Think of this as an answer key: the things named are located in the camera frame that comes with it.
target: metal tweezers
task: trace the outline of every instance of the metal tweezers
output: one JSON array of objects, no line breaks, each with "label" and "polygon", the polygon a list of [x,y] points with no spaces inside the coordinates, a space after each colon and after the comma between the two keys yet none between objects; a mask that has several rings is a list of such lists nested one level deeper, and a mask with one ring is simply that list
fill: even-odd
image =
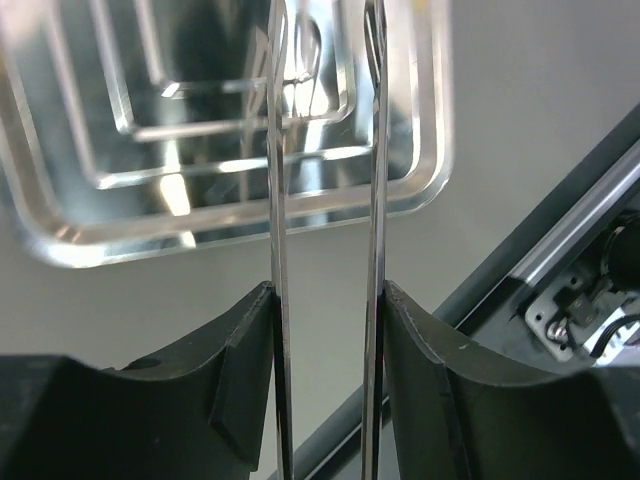
[{"label": "metal tweezers", "polygon": [[[306,0],[299,0],[304,45]],[[293,480],[293,438],[291,405],[291,352],[289,340],[289,294],[285,248],[286,183],[282,130],[283,68],[286,32],[283,0],[272,0],[269,15],[267,54],[267,164],[269,171],[269,212],[271,222],[271,272],[277,312],[274,322],[274,372],[278,435],[278,479]],[[386,17],[382,0],[366,0],[364,30],[369,70],[374,87],[373,146],[371,178],[371,230],[365,326],[364,409],[362,432],[362,480],[378,476],[381,430],[383,325],[380,319],[385,277],[385,217],[388,176],[388,72]]]}]

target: screw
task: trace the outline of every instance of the screw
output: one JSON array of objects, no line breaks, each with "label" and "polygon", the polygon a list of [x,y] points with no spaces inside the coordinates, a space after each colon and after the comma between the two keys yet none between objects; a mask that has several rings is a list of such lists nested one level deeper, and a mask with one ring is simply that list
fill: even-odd
[{"label": "screw", "polygon": [[553,322],[547,328],[547,338],[555,343],[565,343],[569,340],[567,327],[560,322]]}]

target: gray surface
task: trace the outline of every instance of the gray surface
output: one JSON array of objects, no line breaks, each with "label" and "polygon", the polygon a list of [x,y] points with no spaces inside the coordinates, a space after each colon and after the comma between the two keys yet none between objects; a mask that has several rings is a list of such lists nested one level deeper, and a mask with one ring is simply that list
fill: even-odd
[{"label": "gray surface", "polygon": [[[388,223],[388,277],[427,310],[640,101],[637,0],[453,4],[456,170],[429,207]],[[2,226],[3,352],[122,366],[270,275],[267,241],[59,270],[22,252],[4,214]],[[361,383],[367,234],[359,224],[287,239],[295,444]],[[274,467],[270,410],[255,478]]]}]

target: machine part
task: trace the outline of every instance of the machine part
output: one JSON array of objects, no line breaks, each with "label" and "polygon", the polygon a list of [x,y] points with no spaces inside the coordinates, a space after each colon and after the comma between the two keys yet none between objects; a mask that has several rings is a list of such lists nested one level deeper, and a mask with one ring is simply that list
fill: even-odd
[{"label": "machine part", "polygon": [[289,284],[287,272],[286,212],[282,130],[281,58],[286,56],[287,32],[283,34],[285,5],[271,1],[269,51],[267,53],[267,159],[269,171],[269,220],[271,226],[271,275],[275,286],[273,366],[276,388],[278,478],[293,480],[293,426],[291,404],[291,345],[289,333]]},{"label": "machine part", "polygon": [[389,173],[389,72],[386,13],[383,0],[367,0],[364,31],[373,79],[373,164],[371,229],[364,348],[364,402],[362,410],[362,480],[378,478],[382,428],[383,321],[385,278],[385,219]]},{"label": "machine part", "polygon": [[640,369],[537,370],[385,286],[385,367],[402,480],[638,478]]},{"label": "machine part", "polygon": [[[29,252],[80,268],[266,237],[269,1],[234,1],[233,15],[227,3],[0,2],[3,198]],[[286,56],[292,229],[369,215],[364,3],[306,0],[319,38],[303,63],[318,60],[317,78],[297,78],[304,48]],[[295,25],[298,0],[286,4]],[[387,9],[394,213],[425,205],[449,178],[452,101],[448,0]],[[314,92],[308,115],[293,116],[294,90]]]},{"label": "machine part", "polygon": [[[623,324],[616,324],[625,319]],[[584,343],[584,348],[596,358],[595,366],[609,365],[624,350],[625,344],[640,330],[640,316],[627,316],[618,308]]]},{"label": "machine part", "polygon": [[640,142],[637,142],[529,251],[511,276],[535,288],[639,179]]},{"label": "machine part", "polygon": [[556,295],[565,288],[578,290],[584,281],[571,273],[563,273],[533,301],[524,313],[524,321],[538,340],[549,350],[549,353],[559,362],[568,362],[573,358],[573,351],[567,344],[559,344],[549,339],[548,328],[552,324],[561,322],[565,315],[554,301]]},{"label": "machine part", "polygon": [[571,321],[585,328],[596,318],[597,312],[587,295],[575,288],[562,288],[553,299]]},{"label": "machine part", "polygon": [[553,343],[566,345],[569,342],[567,319],[564,318],[559,322],[550,322],[547,327],[547,338]]},{"label": "machine part", "polygon": [[274,292],[123,370],[0,356],[0,478],[248,480],[271,378]]},{"label": "machine part", "polygon": [[640,219],[611,234],[605,247],[603,269],[617,289],[640,293]]}]

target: reflective metal surface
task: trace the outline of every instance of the reflective metal surface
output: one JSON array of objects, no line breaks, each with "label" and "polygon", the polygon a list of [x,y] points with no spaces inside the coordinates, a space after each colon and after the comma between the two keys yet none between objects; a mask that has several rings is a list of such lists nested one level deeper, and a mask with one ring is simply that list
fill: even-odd
[{"label": "reflective metal surface", "polygon": [[602,176],[516,265],[510,275],[535,287],[640,179],[640,142]]},{"label": "reflective metal surface", "polygon": [[[310,19],[286,1],[281,65],[295,229],[367,217],[373,135],[364,0],[300,1]],[[268,7],[0,1],[4,198],[33,254],[88,267],[268,232]],[[451,169],[447,1],[387,12],[388,210],[401,212]]]},{"label": "reflective metal surface", "polygon": [[[306,5],[300,9],[307,17]],[[291,346],[289,333],[289,280],[287,271],[284,178],[284,130],[282,127],[283,71],[278,68],[286,55],[284,1],[271,0],[269,49],[267,54],[267,170],[269,172],[269,224],[271,227],[271,280],[275,287],[273,315],[273,372],[276,390],[278,480],[293,480],[293,418],[291,403]]]},{"label": "reflective metal surface", "polygon": [[373,148],[369,278],[364,344],[362,408],[362,480],[377,480],[382,429],[383,323],[380,318],[385,278],[385,223],[389,171],[389,65],[383,0],[367,0],[364,31],[373,98]]}]

